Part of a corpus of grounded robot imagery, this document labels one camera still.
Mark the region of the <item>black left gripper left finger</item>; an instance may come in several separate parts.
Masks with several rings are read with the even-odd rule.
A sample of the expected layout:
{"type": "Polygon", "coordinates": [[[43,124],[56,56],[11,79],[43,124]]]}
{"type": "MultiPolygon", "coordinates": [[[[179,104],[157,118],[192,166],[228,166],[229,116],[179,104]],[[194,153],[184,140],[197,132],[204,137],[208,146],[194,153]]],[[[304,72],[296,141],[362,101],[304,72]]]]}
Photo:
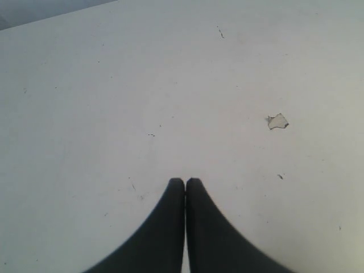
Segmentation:
{"type": "Polygon", "coordinates": [[[137,231],[87,272],[181,272],[185,239],[185,186],[172,178],[137,231]]]}

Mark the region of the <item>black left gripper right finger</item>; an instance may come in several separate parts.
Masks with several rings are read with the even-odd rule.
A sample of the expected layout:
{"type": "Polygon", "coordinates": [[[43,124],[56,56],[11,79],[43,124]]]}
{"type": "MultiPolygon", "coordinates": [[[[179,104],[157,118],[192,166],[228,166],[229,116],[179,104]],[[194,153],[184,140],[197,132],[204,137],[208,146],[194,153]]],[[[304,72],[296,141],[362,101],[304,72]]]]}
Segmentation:
{"type": "Polygon", "coordinates": [[[190,272],[290,272],[236,230],[200,179],[189,179],[185,192],[190,272]]]}

